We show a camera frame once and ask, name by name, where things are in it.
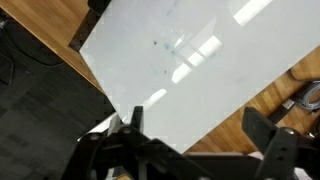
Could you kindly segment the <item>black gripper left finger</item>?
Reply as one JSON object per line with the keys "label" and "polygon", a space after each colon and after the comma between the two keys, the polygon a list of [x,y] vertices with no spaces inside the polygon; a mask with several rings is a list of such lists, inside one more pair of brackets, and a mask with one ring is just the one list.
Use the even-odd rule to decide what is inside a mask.
{"label": "black gripper left finger", "polygon": [[130,125],[139,132],[143,131],[144,108],[142,106],[135,106],[131,117]]}

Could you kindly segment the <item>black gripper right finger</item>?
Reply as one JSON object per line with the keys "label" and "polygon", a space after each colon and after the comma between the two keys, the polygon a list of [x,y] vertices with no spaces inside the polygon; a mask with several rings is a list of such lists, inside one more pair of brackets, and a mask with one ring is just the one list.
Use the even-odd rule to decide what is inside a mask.
{"label": "black gripper right finger", "polygon": [[263,154],[275,154],[277,152],[273,139],[278,127],[267,117],[253,107],[244,109],[242,130]]}

